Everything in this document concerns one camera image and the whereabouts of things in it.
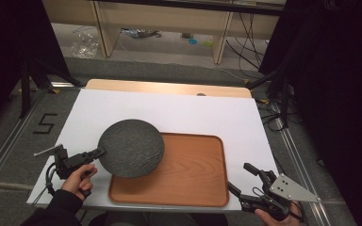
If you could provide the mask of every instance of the speckled gray ball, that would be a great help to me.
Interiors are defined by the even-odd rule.
[[[102,134],[98,147],[107,152],[99,158],[102,166],[123,178],[148,174],[157,167],[164,154],[160,132],[141,120],[114,123]]]

